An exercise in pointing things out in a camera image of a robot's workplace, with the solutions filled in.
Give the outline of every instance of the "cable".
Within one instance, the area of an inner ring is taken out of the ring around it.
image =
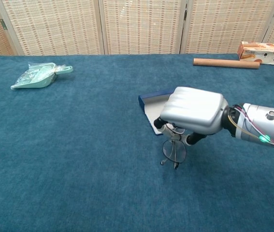
[[[232,123],[232,125],[234,125],[234,126],[235,126],[236,128],[238,128],[238,129],[240,129],[243,133],[248,134],[249,136],[252,136],[252,137],[254,137],[254,138],[259,139],[259,137],[257,137],[256,135],[254,135],[254,134],[252,134],[252,133],[250,133],[250,132],[248,132],[248,131],[245,131],[244,129],[242,129],[241,127],[239,127],[239,126],[234,122],[234,120],[231,118],[230,115],[228,115],[228,119],[229,119],[229,121]]]
[[[237,107],[239,107],[241,109],[241,113],[243,114],[242,110],[245,112],[245,119],[248,119],[248,121],[250,122],[251,126],[259,133],[261,134],[261,136],[265,137],[265,134],[258,129],[255,124],[252,122],[252,120],[248,117],[246,110],[243,107],[240,107],[239,105],[235,105]],[[274,140],[270,138],[270,142],[267,142],[271,145],[274,145]]]
[[[229,121],[231,122],[231,124],[234,125],[236,128],[240,129],[243,133],[248,134],[248,135],[252,136],[253,138],[260,139],[260,138],[257,137],[256,135],[254,135],[254,134],[252,134],[252,133],[250,133],[250,132],[248,132],[248,131],[242,129],[241,127],[239,127],[239,126],[234,122],[234,120],[231,118],[230,113],[229,113],[227,116],[228,116],[228,119],[229,119]]]
[[[234,108],[236,111],[240,112],[244,117],[245,117],[245,123],[248,121],[249,124],[262,136],[265,136],[265,134],[252,122],[252,120],[248,117],[247,113],[243,113],[243,110],[238,109],[237,107]]]

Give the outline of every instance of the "rolling pin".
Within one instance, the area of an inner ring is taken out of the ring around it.
[[[260,66],[260,63],[254,62],[254,61],[245,61],[245,60],[194,58],[193,65],[258,69]]]

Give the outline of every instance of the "dustpan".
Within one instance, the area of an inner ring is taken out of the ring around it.
[[[51,84],[57,74],[70,73],[72,66],[56,65],[55,63],[31,64],[11,89],[17,88],[43,88]]]

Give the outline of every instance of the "cardboard box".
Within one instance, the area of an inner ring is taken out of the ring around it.
[[[241,42],[238,57],[239,60],[258,61],[261,64],[274,65],[274,44]]]

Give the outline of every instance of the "green led light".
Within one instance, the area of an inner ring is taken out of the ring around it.
[[[270,142],[270,136],[269,135],[261,135],[259,136],[259,139],[260,141],[264,142],[264,143],[267,143],[267,142]]]

